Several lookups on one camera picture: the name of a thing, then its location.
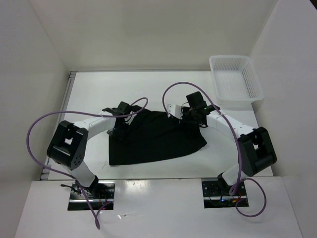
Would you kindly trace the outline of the black shorts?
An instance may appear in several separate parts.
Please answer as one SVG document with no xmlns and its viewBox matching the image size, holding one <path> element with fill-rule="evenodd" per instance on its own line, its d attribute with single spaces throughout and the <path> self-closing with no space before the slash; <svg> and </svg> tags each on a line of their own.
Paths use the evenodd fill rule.
<svg viewBox="0 0 317 238">
<path fill-rule="evenodd" d="M 165 112 L 132 106 L 136 114 L 118 141 L 109 136 L 108 160 L 111 166 L 163 161 L 191 155 L 207 142 L 196 124 L 181 123 Z"/>
</svg>

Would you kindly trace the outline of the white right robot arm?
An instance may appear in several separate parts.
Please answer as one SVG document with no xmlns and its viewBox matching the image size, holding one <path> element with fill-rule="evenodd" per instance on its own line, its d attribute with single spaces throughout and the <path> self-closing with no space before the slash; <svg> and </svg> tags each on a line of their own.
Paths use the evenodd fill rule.
<svg viewBox="0 0 317 238">
<path fill-rule="evenodd" d="M 207 105 L 200 92 L 186 96 L 189 107 L 182 109 L 181 121 L 195 122 L 222 133 L 238 146 L 237 164 L 217 176 L 217 189 L 230 194 L 236 184 L 275 164 L 276 153 L 267 129 L 253 128 L 225 115 L 219 107 Z"/>
</svg>

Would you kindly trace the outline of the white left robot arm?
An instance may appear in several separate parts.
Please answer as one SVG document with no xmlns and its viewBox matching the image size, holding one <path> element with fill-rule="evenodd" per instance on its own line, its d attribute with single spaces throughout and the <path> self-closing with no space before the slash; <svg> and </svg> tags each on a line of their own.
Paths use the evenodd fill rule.
<svg viewBox="0 0 317 238">
<path fill-rule="evenodd" d="M 79 181 L 82 185 L 81 192 L 87 198 L 93 198 L 105 189 L 84 162 L 87 142 L 104 131 L 118 132 L 119 128 L 125 128 L 127 119 L 123 115 L 130 113 L 132 106 L 120 102 L 116 108 L 103 109 L 99 117 L 93 116 L 77 122 L 64 120 L 59 123 L 47 155 Z"/>
</svg>

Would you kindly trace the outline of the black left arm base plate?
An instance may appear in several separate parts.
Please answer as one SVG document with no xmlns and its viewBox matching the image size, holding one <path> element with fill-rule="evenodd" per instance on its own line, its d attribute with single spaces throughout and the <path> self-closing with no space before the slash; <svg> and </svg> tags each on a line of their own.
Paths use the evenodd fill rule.
<svg viewBox="0 0 317 238">
<path fill-rule="evenodd" d="M 61 184 L 60 186 L 70 190 L 68 211 L 85 211 L 90 209 L 82 191 L 75 183 L 72 185 Z M 92 209 L 94 211 L 100 209 L 102 211 L 113 210 L 115 181 L 99 181 L 99 187 L 101 189 L 95 194 L 86 191 L 86 196 L 88 197 Z"/>
</svg>

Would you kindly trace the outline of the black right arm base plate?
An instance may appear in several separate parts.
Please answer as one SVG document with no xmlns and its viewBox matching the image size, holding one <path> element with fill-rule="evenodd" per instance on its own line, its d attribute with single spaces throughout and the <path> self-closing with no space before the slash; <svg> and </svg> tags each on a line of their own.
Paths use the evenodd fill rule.
<svg viewBox="0 0 317 238">
<path fill-rule="evenodd" d="M 239 184 L 239 189 L 234 196 L 224 193 L 214 179 L 203 179 L 202 191 L 205 209 L 231 208 L 235 207 L 236 203 L 238 203 L 238 207 L 249 207 L 246 188 L 243 182 Z"/>
</svg>

